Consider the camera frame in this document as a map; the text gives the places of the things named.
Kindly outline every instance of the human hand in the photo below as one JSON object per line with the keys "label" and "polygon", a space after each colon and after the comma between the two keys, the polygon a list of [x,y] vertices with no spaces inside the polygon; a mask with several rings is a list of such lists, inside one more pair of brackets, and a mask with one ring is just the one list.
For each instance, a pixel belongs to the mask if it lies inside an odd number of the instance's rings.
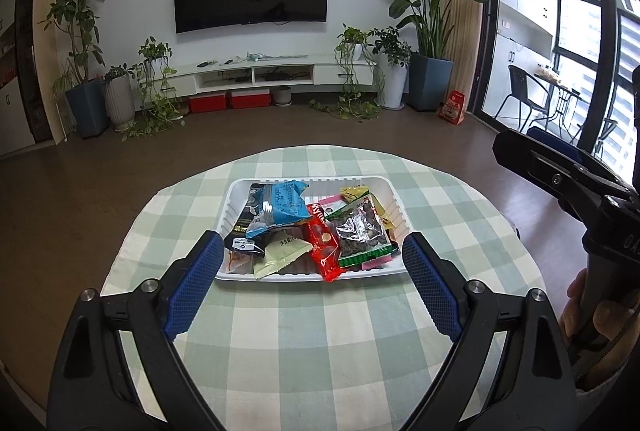
{"label": "human hand", "polygon": [[[582,269],[566,290],[569,301],[558,321],[566,344],[569,344],[571,336],[579,329],[577,326],[580,320],[580,297],[584,290],[586,278],[587,270]],[[632,299],[629,301],[633,302],[631,309],[619,303],[604,300],[599,303],[593,313],[593,326],[598,333],[604,335],[609,341],[618,335],[625,322],[633,315],[635,308],[640,303],[639,293],[637,291],[634,292]],[[580,383],[580,387],[593,389],[610,378],[628,359],[631,351],[636,346],[639,335],[640,318],[636,317],[636,320],[620,339],[620,342],[596,366],[587,372]]]}

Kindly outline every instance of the tray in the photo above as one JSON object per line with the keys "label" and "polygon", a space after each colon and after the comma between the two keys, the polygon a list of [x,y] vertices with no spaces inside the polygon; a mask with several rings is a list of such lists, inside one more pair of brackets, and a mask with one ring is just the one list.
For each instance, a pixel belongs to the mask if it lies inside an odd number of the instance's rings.
{"label": "tray", "polygon": [[[249,186],[254,183],[274,184],[287,182],[289,180],[300,180],[308,187],[302,194],[302,198],[307,204],[312,204],[340,193],[340,188],[366,185],[369,190],[378,198],[380,204],[386,209],[389,219],[398,227],[395,230],[396,241],[402,249],[404,238],[413,232],[414,228],[406,215],[404,205],[398,192],[391,185],[391,182],[382,176],[348,176],[330,178],[254,178],[241,179],[233,182],[226,193],[224,211],[216,230],[225,237],[231,232],[234,223],[238,220],[240,212],[244,208]],[[225,259],[222,262],[220,271],[216,278],[230,281],[322,281],[322,276],[318,274],[316,265],[308,256],[298,258],[288,267],[281,271],[264,277],[260,280],[254,278],[250,267],[241,268],[234,272],[228,272],[229,251],[225,249]],[[396,255],[391,261],[384,263],[380,268],[371,270],[357,270],[343,272],[338,279],[354,279],[360,277],[371,277],[388,274],[406,272],[402,262],[402,254]]]}

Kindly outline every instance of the blue snack bag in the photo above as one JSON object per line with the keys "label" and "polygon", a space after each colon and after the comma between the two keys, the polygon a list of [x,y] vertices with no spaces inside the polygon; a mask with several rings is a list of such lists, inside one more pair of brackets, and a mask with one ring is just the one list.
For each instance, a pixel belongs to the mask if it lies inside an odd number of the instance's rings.
{"label": "blue snack bag", "polygon": [[265,184],[255,196],[258,213],[249,223],[246,237],[251,239],[275,227],[292,225],[310,217],[305,201],[300,196],[307,185],[299,180],[278,184]]}

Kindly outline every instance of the potted plant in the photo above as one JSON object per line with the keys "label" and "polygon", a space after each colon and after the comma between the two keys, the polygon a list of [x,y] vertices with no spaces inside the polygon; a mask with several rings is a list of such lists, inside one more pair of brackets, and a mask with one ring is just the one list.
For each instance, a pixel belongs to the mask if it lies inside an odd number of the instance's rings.
{"label": "potted plant", "polygon": [[136,116],[127,64],[112,66],[104,75],[104,103],[116,132],[122,132]]}
{"label": "potted plant", "polygon": [[[338,104],[331,108],[324,106],[316,100],[311,100],[311,107],[316,110],[329,112],[340,119],[375,119],[380,114],[380,106],[375,102],[364,101],[360,84],[353,67],[353,62],[364,54],[367,63],[371,64],[371,55],[368,47],[372,46],[367,42],[373,31],[363,32],[352,26],[344,27],[343,33],[338,35],[340,42],[335,47],[335,61],[342,68],[344,83],[342,92],[338,96]],[[378,80],[378,92],[380,91],[380,80]]]}
{"label": "potted plant", "polygon": [[[407,9],[411,13],[396,25],[400,29],[412,23],[418,37],[418,52],[412,52],[409,69],[409,104],[416,110],[436,110],[442,101],[453,62],[446,59],[447,42],[453,30],[448,0],[394,0],[389,16],[400,18]],[[484,4],[488,0],[473,0]]]}
{"label": "potted plant", "polygon": [[90,78],[89,59],[104,65],[98,47],[100,35],[90,0],[56,0],[51,4],[44,29],[54,25],[69,37],[70,51],[63,63],[62,75],[53,84],[54,93],[65,92],[71,112],[76,118],[82,138],[97,137],[107,129],[109,121],[104,106],[104,82]]}
{"label": "potted plant", "polygon": [[146,137],[167,130],[182,118],[175,107],[175,88],[170,85],[168,76],[177,70],[169,66],[169,58],[174,54],[168,43],[156,42],[148,37],[138,51],[144,57],[140,63],[132,66],[130,73],[138,82],[138,93],[142,101],[143,124],[129,122],[122,140]]}
{"label": "potted plant", "polygon": [[404,107],[402,93],[406,72],[409,68],[411,47],[400,39],[398,29],[390,26],[374,29],[377,37],[372,52],[378,56],[378,79],[383,80],[378,94],[378,103],[388,110],[400,110]]}

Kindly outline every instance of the curtain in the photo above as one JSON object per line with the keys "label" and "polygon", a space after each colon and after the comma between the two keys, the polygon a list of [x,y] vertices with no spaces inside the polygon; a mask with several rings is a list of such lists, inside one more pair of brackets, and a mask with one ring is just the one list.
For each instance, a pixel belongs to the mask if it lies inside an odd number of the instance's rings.
{"label": "curtain", "polygon": [[455,28],[449,38],[447,58],[452,60],[454,65],[446,97],[453,90],[462,92],[465,94],[466,109],[478,59],[482,5],[473,0],[453,0],[450,10],[450,24],[455,25]]}

